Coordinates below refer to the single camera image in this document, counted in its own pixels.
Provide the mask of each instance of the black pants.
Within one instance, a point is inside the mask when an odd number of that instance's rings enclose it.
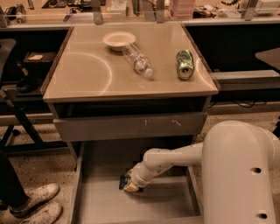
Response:
[[[10,207],[20,207],[28,200],[11,162],[2,151],[0,151],[0,199]]]

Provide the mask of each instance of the white robotic arm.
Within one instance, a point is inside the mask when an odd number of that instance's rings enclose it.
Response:
[[[266,129],[226,121],[204,143],[176,150],[148,150],[127,175],[134,192],[174,165],[202,166],[205,224],[276,224],[269,169],[280,166],[279,139]]]

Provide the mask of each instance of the bowl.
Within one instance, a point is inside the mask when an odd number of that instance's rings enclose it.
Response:
[[[133,44],[136,37],[126,31],[115,31],[104,36],[103,42],[110,46],[112,50],[121,52],[126,44]]]

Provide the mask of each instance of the concrete floor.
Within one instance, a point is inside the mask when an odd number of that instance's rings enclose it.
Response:
[[[271,103],[268,105],[255,105],[252,108],[242,108],[234,104],[226,107],[215,105],[209,109],[209,117],[201,134],[198,135],[196,142],[202,142],[209,129],[225,120],[239,120],[246,123],[252,123],[256,126],[272,131],[276,127],[278,117],[280,116],[280,103]],[[25,134],[21,127],[17,127],[22,133],[13,138],[13,144],[31,143],[32,140]],[[0,137],[5,132],[6,127],[0,127]],[[55,141],[60,139],[55,127],[51,124],[35,124],[35,129],[46,141]],[[52,199],[58,201],[63,206],[63,212],[55,223],[67,224],[69,215],[68,206],[71,203],[71,196],[74,187],[75,162],[68,149],[49,150],[41,152],[9,154],[10,161],[20,178],[26,191],[45,185],[50,182],[56,182],[60,186],[59,194]],[[201,169],[194,168],[197,177],[197,185],[200,190],[200,196],[203,196],[201,186]],[[280,223],[280,169],[270,173],[271,191],[276,210],[276,221]],[[0,223],[17,224],[17,220],[10,215],[8,211],[0,212]]]

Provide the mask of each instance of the clear water bottle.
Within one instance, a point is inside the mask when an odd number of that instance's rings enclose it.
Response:
[[[122,49],[124,57],[145,79],[151,80],[153,70],[149,59],[144,56],[134,44],[127,44]]]

